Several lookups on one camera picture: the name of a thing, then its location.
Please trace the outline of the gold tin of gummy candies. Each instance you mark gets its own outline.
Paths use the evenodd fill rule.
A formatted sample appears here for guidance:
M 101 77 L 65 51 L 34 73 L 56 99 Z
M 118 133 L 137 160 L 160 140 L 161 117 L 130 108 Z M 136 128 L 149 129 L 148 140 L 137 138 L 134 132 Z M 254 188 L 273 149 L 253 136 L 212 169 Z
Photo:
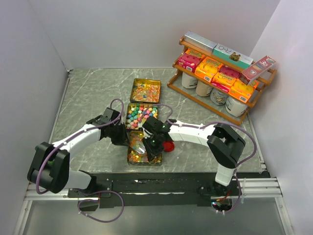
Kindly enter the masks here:
M 142 142 L 144 134 L 141 131 L 131 131 L 129 133 L 130 146 L 127 152 L 127 163 L 129 165 L 161 165 L 162 154 L 157 155 L 151 162 Z

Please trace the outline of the silver metal scoop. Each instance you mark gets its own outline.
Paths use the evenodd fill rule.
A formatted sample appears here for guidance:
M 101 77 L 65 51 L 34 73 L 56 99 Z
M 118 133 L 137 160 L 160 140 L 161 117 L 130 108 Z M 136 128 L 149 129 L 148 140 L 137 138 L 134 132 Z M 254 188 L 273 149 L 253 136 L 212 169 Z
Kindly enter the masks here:
M 135 144 L 130 146 L 130 152 L 135 155 L 145 155 L 146 149 L 143 143 Z

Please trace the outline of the clear glass jar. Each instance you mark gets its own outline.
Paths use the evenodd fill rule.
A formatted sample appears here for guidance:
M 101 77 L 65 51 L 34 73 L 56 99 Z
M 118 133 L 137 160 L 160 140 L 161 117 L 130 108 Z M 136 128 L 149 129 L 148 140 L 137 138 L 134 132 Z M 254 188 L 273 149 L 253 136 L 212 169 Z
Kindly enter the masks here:
M 189 150 L 189 149 L 192 148 L 192 143 L 187 142 L 187 141 L 182 141 L 180 143 L 180 147 L 181 147 L 182 150 L 186 151 L 186 150 Z

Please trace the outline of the gold tin of star candies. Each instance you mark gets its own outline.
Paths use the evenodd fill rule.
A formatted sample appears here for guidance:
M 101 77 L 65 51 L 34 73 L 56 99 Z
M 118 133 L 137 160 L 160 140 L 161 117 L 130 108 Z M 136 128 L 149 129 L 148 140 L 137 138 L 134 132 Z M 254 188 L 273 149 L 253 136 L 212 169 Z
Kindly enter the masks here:
M 158 118 L 157 106 L 147 103 L 129 103 L 126 115 L 126 129 L 139 130 L 148 117 Z

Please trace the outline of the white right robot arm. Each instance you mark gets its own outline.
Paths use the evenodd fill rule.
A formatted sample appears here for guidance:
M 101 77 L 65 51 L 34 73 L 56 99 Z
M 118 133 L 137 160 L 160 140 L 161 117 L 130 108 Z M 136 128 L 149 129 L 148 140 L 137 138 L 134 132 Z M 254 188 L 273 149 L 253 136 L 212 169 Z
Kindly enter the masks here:
M 170 119 L 162 122 L 149 117 L 142 125 L 148 161 L 165 151 L 167 141 L 183 141 L 208 147 L 218 168 L 215 176 L 214 191 L 225 195 L 231 189 L 231 180 L 238 160 L 246 145 L 244 139 L 234 129 L 225 123 L 215 123 L 205 126 L 184 123 Z

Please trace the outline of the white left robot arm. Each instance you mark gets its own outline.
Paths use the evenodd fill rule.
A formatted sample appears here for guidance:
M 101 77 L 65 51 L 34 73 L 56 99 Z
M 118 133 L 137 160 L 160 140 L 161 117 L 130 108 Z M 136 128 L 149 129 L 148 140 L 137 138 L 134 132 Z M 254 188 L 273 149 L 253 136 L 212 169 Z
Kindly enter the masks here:
M 38 144 L 27 174 L 28 181 L 35 184 L 38 194 L 78 188 L 86 197 L 93 196 L 97 191 L 95 177 L 85 171 L 71 170 L 70 161 L 86 147 L 103 138 L 109 138 L 117 146 L 129 144 L 119 111 L 106 108 L 103 114 L 87 121 L 70 136 L 54 143 Z

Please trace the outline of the gold tin of stick candies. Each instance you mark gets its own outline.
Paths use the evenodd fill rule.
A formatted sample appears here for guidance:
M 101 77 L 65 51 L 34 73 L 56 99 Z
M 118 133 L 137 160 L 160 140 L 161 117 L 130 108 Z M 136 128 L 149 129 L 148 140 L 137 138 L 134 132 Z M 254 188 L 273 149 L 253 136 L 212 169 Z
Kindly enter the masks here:
M 161 81 L 136 78 L 130 94 L 130 102 L 159 103 Z

